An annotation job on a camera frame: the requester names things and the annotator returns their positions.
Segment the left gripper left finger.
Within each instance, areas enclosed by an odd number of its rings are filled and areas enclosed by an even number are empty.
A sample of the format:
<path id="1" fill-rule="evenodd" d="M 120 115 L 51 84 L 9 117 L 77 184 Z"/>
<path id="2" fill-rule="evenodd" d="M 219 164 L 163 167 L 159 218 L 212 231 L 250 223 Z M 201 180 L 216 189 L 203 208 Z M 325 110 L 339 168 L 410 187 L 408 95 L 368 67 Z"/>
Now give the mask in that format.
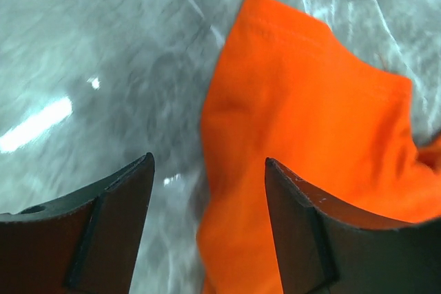
<path id="1" fill-rule="evenodd" d="M 154 182 L 145 154 L 60 198 L 1 215 L 2 293 L 128 293 Z"/>

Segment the orange t shirt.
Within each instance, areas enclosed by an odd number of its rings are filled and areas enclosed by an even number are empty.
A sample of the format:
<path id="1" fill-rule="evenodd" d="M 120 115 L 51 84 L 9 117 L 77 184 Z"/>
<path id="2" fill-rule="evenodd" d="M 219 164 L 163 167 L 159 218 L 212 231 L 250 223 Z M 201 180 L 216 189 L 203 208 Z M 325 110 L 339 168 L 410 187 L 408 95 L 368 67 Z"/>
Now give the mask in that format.
<path id="1" fill-rule="evenodd" d="M 201 118 L 210 202 L 204 293 L 280 293 L 264 187 L 275 158 L 345 202 L 410 223 L 440 215 L 440 139 L 411 135 L 412 82 L 362 62 L 330 28 L 244 0 Z"/>

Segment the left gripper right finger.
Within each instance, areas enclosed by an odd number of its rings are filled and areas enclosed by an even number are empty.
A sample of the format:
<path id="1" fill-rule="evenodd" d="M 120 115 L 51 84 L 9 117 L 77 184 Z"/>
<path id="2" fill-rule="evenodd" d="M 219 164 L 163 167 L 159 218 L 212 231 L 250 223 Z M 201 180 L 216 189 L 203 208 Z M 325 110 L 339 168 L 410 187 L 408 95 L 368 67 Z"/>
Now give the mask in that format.
<path id="1" fill-rule="evenodd" d="M 265 189 L 284 293 L 439 293 L 440 220 L 359 209 L 273 158 Z"/>

